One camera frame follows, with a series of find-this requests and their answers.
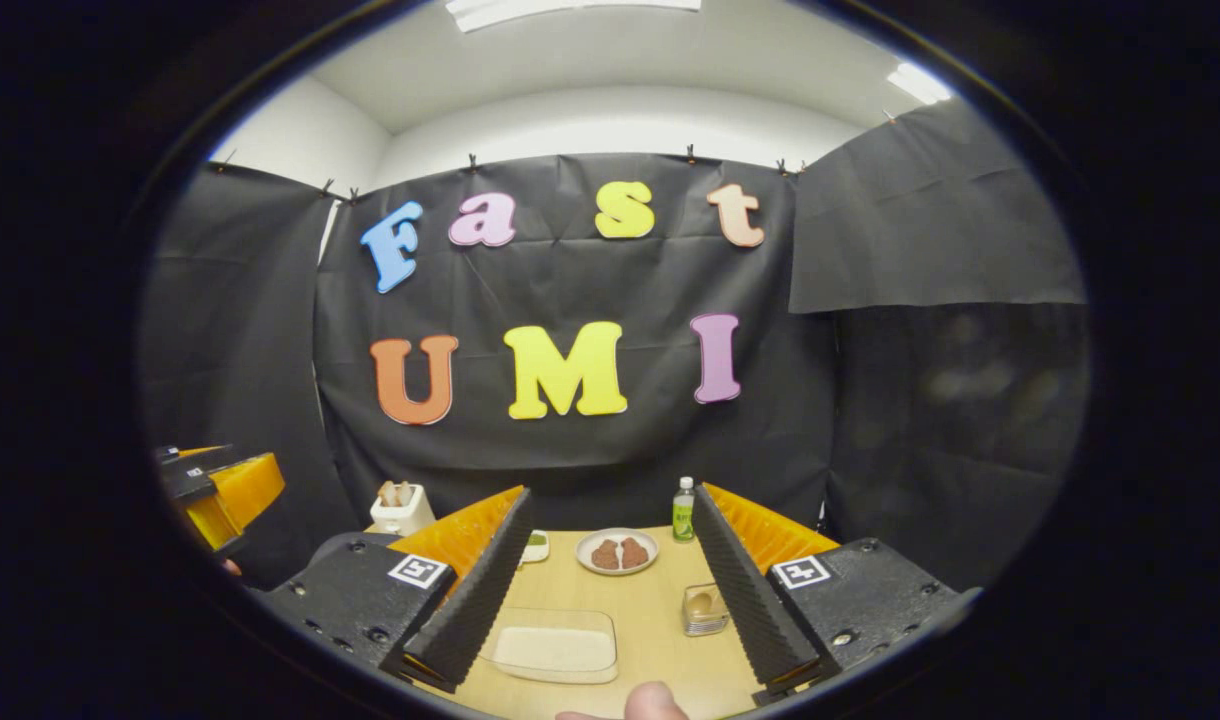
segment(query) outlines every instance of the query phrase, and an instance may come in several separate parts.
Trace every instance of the bottle label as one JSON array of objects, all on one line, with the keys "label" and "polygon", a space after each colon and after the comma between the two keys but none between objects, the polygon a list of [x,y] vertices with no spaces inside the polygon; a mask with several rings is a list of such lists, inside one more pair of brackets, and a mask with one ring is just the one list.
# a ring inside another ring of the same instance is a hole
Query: bottle label
[{"label": "bottle label", "polygon": [[691,515],[693,505],[677,505],[673,503],[673,539],[686,541],[694,538],[694,528],[691,527]]}]

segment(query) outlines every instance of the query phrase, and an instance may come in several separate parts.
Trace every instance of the plastic bottle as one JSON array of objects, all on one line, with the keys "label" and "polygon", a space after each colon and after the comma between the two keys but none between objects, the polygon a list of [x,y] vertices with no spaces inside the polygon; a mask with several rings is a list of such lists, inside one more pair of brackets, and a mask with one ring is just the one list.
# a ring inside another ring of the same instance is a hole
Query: plastic bottle
[{"label": "plastic bottle", "polygon": [[691,515],[694,511],[694,478],[682,478],[682,489],[673,495],[673,541],[692,542],[694,527]]}]

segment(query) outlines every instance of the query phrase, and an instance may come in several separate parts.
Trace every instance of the orange letter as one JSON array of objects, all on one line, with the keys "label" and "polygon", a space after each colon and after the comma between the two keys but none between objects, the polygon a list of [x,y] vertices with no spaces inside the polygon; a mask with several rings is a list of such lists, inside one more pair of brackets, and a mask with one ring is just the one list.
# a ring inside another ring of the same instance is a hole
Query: orange letter
[{"label": "orange letter", "polygon": [[405,356],[407,340],[378,340],[371,347],[375,358],[375,380],[378,384],[378,406],[383,414],[403,425],[432,425],[450,412],[454,392],[450,384],[450,354],[459,347],[453,336],[436,334],[423,338],[418,349],[428,355],[431,389],[423,401],[410,401],[405,395]]},{"label": "orange letter", "polygon": [[738,247],[758,247],[766,238],[761,228],[748,223],[748,210],[756,210],[760,203],[755,196],[743,195],[743,188],[728,184],[708,193],[708,201],[716,205],[716,217],[721,218],[721,233],[725,239]]}]

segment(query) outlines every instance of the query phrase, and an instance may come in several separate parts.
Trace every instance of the blue letter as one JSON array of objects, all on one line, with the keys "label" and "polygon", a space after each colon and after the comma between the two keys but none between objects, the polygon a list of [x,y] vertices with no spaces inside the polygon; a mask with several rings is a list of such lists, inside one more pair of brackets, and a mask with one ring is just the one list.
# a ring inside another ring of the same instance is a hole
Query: blue letter
[{"label": "blue letter", "polygon": [[392,290],[414,273],[414,259],[405,257],[401,251],[418,250],[418,234],[414,232],[410,220],[417,220],[422,214],[423,206],[410,200],[362,236],[362,245],[368,245],[378,266],[379,292]]}]

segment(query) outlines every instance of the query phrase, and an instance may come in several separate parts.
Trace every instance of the wooden table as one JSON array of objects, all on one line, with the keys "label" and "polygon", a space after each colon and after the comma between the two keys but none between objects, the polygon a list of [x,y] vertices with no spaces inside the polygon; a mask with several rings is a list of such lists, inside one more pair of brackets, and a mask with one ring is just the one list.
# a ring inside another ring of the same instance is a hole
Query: wooden table
[{"label": "wooden table", "polygon": [[752,710],[752,693],[761,685],[752,675],[734,624],[705,637],[682,633],[682,592],[687,585],[712,582],[700,544],[675,542],[671,528],[645,532],[659,543],[654,564],[638,574],[611,577],[593,574],[573,559],[573,544],[586,532],[550,530],[547,560],[520,566],[504,598],[504,607],[598,610],[609,615],[619,642],[619,677],[612,682],[542,683],[515,679],[490,661],[477,659],[454,694],[415,685],[476,710],[517,720],[550,720],[562,710],[622,718],[630,689],[648,680],[669,683],[691,720]]}]

